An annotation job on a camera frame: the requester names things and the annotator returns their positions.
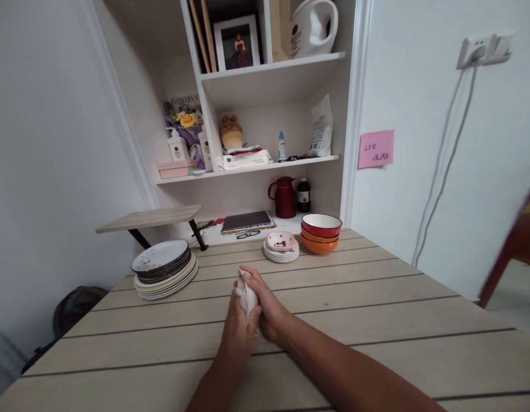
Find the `backpack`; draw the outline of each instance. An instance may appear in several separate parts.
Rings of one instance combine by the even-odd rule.
[[[53,314],[53,333],[55,340],[46,346],[34,350],[34,356],[23,367],[25,373],[49,351],[75,324],[78,323],[108,292],[98,287],[78,286],[69,293],[55,308]]]

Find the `dark bottle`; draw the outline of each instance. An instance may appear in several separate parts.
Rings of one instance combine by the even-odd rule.
[[[306,178],[301,178],[298,184],[298,212],[310,212],[311,211],[311,185],[307,182]]]

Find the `white jug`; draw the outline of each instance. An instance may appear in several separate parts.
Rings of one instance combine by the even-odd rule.
[[[326,36],[326,26],[330,32]],[[331,0],[305,0],[291,19],[291,57],[302,58],[328,54],[338,31],[338,9]]]

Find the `hand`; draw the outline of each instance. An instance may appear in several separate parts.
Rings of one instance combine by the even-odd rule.
[[[250,313],[250,322],[247,323],[246,314],[240,307],[239,298],[235,291],[232,291],[229,312],[223,326],[223,336],[215,362],[220,364],[223,370],[233,371],[235,375],[241,375],[246,369],[254,350],[261,312],[261,306],[256,306]]]
[[[244,274],[244,281],[257,294],[263,307],[263,316],[259,321],[261,330],[267,339],[285,347],[285,325],[293,315],[278,301],[257,270],[247,266],[240,266],[240,269],[252,275]]]

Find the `small wooden stool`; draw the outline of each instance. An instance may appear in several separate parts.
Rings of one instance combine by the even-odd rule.
[[[143,237],[139,229],[164,226],[174,223],[189,222],[191,229],[195,234],[198,244],[200,244],[200,250],[205,251],[208,245],[204,243],[204,239],[200,236],[200,231],[196,227],[195,216],[202,209],[201,204],[181,206],[176,208],[158,209],[147,212],[136,212],[130,215],[121,217],[109,224],[101,226],[95,229],[96,233],[107,233],[107,232],[118,232],[127,230],[135,237],[135,240],[139,242],[143,249],[148,249],[151,244]]]

